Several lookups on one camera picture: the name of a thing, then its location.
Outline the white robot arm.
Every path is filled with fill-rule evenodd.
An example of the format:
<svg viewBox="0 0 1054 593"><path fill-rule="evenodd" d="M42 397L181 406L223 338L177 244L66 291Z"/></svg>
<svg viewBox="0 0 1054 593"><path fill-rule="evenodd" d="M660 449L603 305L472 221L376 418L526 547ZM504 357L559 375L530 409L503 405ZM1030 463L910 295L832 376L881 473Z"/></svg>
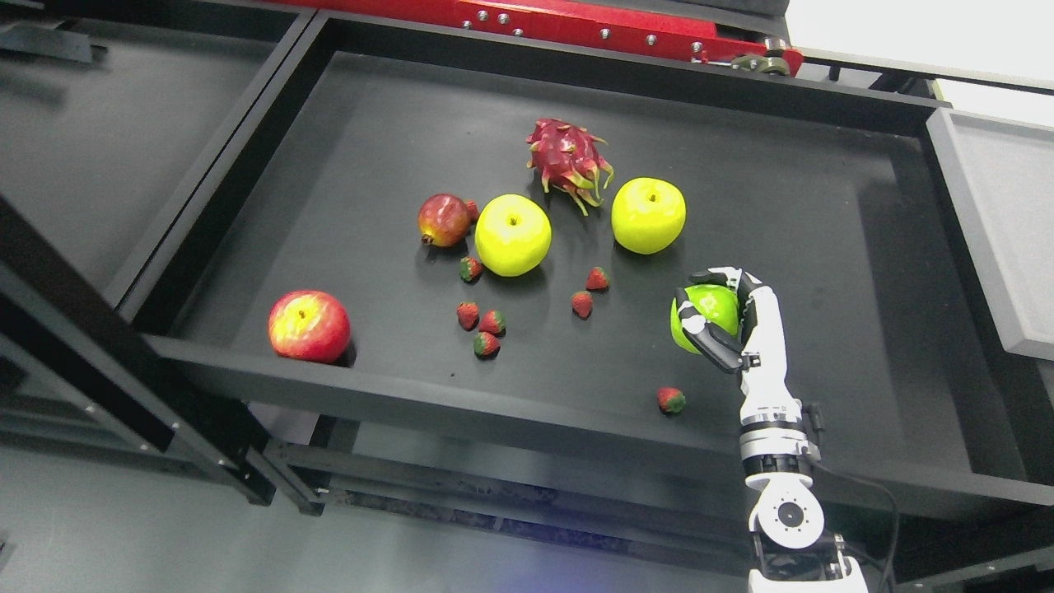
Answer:
<svg viewBox="0 0 1054 593"><path fill-rule="evenodd" d="M745 419L740 454L745 485L757 493L748 515L756 564L749 592L865 592L865 571L846 541L829 533L814 496L822 417L806 404L798 419L764 412Z"/></svg>

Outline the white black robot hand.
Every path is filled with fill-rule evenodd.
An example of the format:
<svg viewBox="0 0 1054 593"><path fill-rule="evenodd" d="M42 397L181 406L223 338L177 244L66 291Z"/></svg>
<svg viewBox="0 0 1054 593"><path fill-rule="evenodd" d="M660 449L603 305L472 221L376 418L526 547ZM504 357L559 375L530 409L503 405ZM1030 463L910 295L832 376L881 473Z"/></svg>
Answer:
<svg viewBox="0 0 1054 593"><path fill-rule="evenodd" d="M772 286L742 268L708 268L690 275L695 286L725 286L735 293L739 335L704 316L688 289L674 289L675 328L716 367L740 380L742 424L801 422L801 402L786 386L786 333Z"/></svg>

